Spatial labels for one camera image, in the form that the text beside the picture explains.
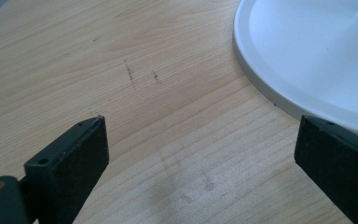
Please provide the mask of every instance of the white round base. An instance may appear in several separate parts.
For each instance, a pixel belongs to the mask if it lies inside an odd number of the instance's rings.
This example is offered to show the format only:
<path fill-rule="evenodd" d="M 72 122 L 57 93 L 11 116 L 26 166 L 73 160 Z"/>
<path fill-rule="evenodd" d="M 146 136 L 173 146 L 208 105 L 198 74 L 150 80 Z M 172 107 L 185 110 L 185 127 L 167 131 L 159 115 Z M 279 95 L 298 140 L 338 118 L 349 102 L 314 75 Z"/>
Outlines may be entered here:
<path fill-rule="evenodd" d="M 275 105 L 358 133 L 358 0 L 242 0 L 234 49 Z"/>

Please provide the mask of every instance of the wooden table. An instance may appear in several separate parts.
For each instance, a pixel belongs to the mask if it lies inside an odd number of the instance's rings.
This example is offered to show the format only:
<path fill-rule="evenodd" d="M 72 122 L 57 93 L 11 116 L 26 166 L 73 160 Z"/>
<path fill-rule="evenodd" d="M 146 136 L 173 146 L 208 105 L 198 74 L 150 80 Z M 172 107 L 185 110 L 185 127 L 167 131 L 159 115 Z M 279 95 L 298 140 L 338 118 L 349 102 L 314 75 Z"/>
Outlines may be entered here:
<path fill-rule="evenodd" d="M 348 223 L 295 164 L 298 120 L 232 48 L 239 0 L 10 0 L 0 175 L 104 115 L 110 164 L 76 223 Z"/>

